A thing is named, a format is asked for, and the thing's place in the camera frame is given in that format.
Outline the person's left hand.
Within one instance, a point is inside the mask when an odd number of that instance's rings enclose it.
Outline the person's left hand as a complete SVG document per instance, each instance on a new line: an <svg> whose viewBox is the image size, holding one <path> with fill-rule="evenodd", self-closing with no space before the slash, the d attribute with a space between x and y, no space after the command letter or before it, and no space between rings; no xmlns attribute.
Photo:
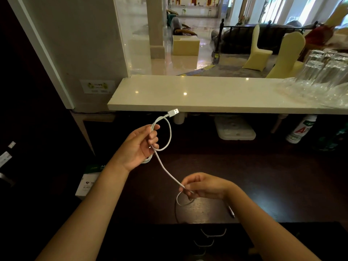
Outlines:
<svg viewBox="0 0 348 261"><path fill-rule="evenodd" d="M118 166L130 172L154 154L153 148L159 149L159 145L149 145L147 143L148 138L153 137L157 137L157 130L150 133L137 133L137 129L134 130L116 151L112 160Z"/></svg>

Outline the person's left forearm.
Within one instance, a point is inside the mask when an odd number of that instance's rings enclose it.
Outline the person's left forearm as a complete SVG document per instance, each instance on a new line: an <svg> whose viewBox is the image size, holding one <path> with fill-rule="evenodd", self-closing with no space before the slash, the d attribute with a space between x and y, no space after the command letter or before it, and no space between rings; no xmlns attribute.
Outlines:
<svg viewBox="0 0 348 261"><path fill-rule="evenodd" d="M113 157L35 261L96 261L129 172Z"/></svg>

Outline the person's right forearm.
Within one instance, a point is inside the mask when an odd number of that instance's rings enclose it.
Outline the person's right forearm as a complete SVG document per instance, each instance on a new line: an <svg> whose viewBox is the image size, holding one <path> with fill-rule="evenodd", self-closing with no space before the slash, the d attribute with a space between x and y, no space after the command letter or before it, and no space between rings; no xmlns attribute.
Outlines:
<svg viewBox="0 0 348 261"><path fill-rule="evenodd" d="M320 261L236 184L224 181L224 197L264 261Z"/></svg>

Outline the green cardboard box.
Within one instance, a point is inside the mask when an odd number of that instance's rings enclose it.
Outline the green cardboard box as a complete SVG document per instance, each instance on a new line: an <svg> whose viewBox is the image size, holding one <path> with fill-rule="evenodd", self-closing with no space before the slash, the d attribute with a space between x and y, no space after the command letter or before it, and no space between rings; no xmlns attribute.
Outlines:
<svg viewBox="0 0 348 261"><path fill-rule="evenodd" d="M84 174L100 174L106 165L100 165L100 164L93 164L93 165L87 165L84 171Z"/></svg>

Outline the white stone counter ledge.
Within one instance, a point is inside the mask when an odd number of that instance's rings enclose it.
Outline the white stone counter ledge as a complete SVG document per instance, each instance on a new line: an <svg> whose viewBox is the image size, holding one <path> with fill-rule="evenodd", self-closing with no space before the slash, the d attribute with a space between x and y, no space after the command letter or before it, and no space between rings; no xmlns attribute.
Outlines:
<svg viewBox="0 0 348 261"><path fill-rule="evenodd" d="M281 91L282 79L132 75L107 103L111 111L348 115Z"/></svg>

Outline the white cardboard box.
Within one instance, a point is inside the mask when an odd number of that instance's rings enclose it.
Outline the white cardboard box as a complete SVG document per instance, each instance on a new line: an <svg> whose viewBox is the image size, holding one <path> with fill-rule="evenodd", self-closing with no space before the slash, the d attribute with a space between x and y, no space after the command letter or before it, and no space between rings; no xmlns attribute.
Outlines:
<svg viewBox="0 0 348 261"><path fill-rule="evenodd" d="M99 175L100 172L84 174L78 185L75 196L80 200L84 200Z"/></svg>

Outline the yellow square ottoman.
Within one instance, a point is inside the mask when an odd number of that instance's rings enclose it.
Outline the yellow square ottoman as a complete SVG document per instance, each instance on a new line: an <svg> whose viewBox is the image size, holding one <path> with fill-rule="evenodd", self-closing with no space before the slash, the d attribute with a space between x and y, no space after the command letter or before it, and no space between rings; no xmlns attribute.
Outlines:
<svg viewBox="0 0 348 261"><path fill-rule="evenodd" d="M172 45L173 56L198 56L200 39L197 36L174 35Z"/></svg>

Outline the beige square pillar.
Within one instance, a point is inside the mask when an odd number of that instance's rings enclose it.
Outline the beige square pillar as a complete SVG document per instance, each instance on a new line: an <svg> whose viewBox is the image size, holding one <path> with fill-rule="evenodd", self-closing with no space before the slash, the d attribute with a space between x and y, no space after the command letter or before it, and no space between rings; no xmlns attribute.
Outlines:
<svg viewBox="0 0 348 261"><path fill-rule="evenodd" d="M151 59L165 59L163 44L163 0L146 0Z"/></svg>

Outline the dark sofa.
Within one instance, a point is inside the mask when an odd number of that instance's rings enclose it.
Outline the dark sofa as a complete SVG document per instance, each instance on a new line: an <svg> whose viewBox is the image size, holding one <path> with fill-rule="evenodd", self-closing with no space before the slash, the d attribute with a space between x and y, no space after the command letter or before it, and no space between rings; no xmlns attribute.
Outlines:
<svg viewBox="0 0 348 261"><path fill-rule="evenodd" d="M220 53L230 55L250 54L252 34L255 24L241 26L224 26L220 42ZM281 42L285 34L300 32L303 34L304 27L294 27L289 25L260 24L258 48L271 50L273 55L277 55L280 50ZM211 32L211 43L218 31Z"/></svg>

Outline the yellow covered chair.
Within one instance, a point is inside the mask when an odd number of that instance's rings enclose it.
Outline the yellow covered chair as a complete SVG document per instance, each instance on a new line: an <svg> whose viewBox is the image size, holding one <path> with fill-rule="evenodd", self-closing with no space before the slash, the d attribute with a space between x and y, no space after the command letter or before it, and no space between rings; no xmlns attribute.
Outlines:
<svg viewBox="0 0 348 261"><path fill-rule="evenodd" d="M305 38L300 32L292 32L282 39L276 63L266 78L289 78L294 64L305 47Z"/></svg>
<svg viewBox="0 0 348 261"><path fill-rule="evenodd" d="M260 25L254 27L252 34L252 42L250 56L242 68L250 70L263 71L267 65L269 57L273 54L271 50L258 48L258 39L260 33Z"/></svg>

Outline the large white label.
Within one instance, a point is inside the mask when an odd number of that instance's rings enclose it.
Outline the large white label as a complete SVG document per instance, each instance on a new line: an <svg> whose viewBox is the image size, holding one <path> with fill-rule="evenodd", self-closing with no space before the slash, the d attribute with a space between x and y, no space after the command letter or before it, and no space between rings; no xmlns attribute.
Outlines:
<svg viewBox="0 0 348 261"><path fill-rule="evenodd" d="M0 155L0 168L3 167L10 159L12 158L12 155L5 151Z"/></svg>

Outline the group of clear drinking glasses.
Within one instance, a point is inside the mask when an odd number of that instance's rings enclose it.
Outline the group of clear drinking glasses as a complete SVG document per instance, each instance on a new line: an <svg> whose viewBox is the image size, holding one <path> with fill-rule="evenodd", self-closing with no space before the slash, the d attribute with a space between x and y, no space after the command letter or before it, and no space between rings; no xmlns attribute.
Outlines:
<svg viewBox="0 0 348 261"><path fill-rule="evenodd" d="M278 87L293 100L348 109L348 53L312 50L297 76Z"/></svg>

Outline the red cloth covered chair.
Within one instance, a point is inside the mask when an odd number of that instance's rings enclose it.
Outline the red cloth covered chair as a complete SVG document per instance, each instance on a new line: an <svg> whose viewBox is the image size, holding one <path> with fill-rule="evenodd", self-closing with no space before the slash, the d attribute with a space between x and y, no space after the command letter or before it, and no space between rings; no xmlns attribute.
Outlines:
<svg viewBox="0 0 348 261"><path fill-rule="evenodd" d="M333 36L335 26L321 25L311 30L306 36L306 45L324 46Z"/></svg>

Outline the white wall sticker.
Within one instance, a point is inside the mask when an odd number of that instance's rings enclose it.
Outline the white wall sticker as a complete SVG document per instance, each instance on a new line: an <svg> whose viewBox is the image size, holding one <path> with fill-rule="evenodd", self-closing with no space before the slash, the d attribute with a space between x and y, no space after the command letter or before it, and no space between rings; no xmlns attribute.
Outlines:
<svg viewBox="0 0 348 261"><path fill-rule="evenodd" d="M112 94L116 90L114 80L79 80L85 94Z"/></svg>

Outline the black metal post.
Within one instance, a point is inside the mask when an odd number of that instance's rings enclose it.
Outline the black metal post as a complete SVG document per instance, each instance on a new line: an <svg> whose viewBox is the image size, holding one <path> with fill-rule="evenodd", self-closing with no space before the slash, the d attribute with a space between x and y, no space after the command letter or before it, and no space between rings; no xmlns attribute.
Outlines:
<svg viewBox="0 0 348 261"><path fill-rule="evenodd" d="M223 28L224 28L224 21L225 19L221 19L220 27L219 27L219 32L217 36L213 39L214 41L214 49L212 52L212 64L217 65L220 61L220 42L221 42L221 36L223 33Z"/></svg>

